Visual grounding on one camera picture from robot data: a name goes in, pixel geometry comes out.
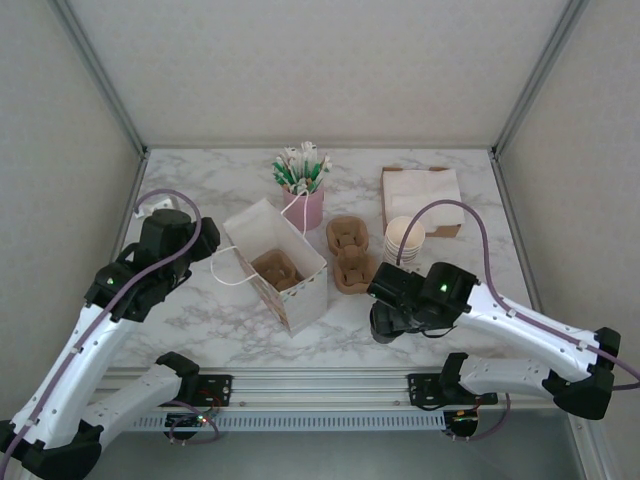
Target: pink pen holder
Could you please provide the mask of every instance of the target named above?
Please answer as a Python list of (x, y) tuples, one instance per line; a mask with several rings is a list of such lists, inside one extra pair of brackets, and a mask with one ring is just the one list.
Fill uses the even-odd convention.
[(296, 200), (296, 195), (290, 193), (285, 188), (282, 189), (282, 196), (284, 198), (285, 207), (295, 200), (295, 203), (291, 205), (286, 212), (284, 212), (284, 216), (298, 230), (301, 232), (304, 231), (305, 200), (307, 210), (307, 231), (313, 230), (322, 223), (324, 187), (321, 186), (317, 191), (312, 193), (308, 199), (306, 195), (301, 195)]

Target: white wall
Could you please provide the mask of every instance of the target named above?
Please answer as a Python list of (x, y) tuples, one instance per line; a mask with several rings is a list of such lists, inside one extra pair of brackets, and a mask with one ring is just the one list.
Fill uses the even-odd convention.
[[(640, 367), (640, 2), (592, 0), (503, 165), (545, 309), (622, 334)], [(615, 370), (617, 383), (630, 377)], [(640, 394), (605, 419), (640, 478)]]
[(136, 159), (46, 2), (0, 6), (5, 419), (42, 381), (108, 261)]
[(147, 144), (488, 146), (567, 0), (72, 0)]

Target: stack of napkins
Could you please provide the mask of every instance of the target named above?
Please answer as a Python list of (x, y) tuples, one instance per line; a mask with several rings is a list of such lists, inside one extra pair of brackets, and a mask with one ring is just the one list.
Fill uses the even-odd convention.
[[(396, 217), (413, 217), (422, 207), (436, 200), (460, 201), (456, 171), (385, 171), (382, 177), (387, 222)], [(426, 232), (443, 225), (464, 223), (464, 211), (454, 205), (439, 205), (420, 217)]]

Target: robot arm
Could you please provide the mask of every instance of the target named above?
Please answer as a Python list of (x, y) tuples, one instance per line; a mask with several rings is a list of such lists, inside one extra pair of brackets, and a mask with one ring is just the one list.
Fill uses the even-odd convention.
[[(452, 397), (461, 390), (474, 395), (521, 393), (552, 398), (563, 410), (601, 419), (613, 388), (613, 364), (587, 350), (596, 347), (617, 356), (620, 335), (608, 328), (580, 330), (552, 320), (508, 299), (511, 311), (494, 300), (488, 286), (447, 263), (436, 263), (426, 278), (383, 263), (368, 293), (378, 301), (371, 309), (374, 338), (388, 343), (402, 333), (468, 328), (499, 338), (531, 359), (482, 359), (453, 353), (440, 376)], [(579, 340), (575, 345), (516, 317), (524, 313)]]
[[(201, 220), (200, 233), (190, 243), (195, 231), (186, 213), (156, 210), (145, 219), (140, 241), (98, 271), (71, 337), (42, 385), (11, 421), (0, 422), (0, 451), (11, 449), (25, 469), (44, 480), (85, 478), (102, 449), (136, 417), (176, 398), (191, 400), (199, 368), (170, 352), (126, 388), (87, 406), (128, 336), (153, 306), (190, 277), (190, 264), (209, 257), (220, 244), (210, 218)], [(162, 260), (163, 266), (151, 268)], [(140, 278), (143, 271), (148, 273)], [(140, 280), (123, 292), (134, 277)], [(116, 297), (120, 300), (109, 317), (96, 324)], [(44, 407), (37, 411), (40, 402)]]

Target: paper cup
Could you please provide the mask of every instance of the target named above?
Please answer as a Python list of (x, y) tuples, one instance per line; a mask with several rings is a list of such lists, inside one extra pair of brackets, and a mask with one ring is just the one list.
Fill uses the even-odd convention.
[[(389, 222), (389, 225), (387, 225), (387, 231), (384, 235), (383, 257), (385, 262), (392, 264), (396, 263), (398, 251), (400, 250), (400, 243), (402, 242), (404, 233), (409, 227), (409, 223), (411, 223), (411, 217), (396, 217)], [(418, 256), (418, 253), (422, 248), (422, 244), (424, 243), (424, 237), (424, 227), (420, 222), (416, 222), (411, 229), (409, 237), (407, 238), (407, 243), (402, 250), (401, 262), (410, 262)]]

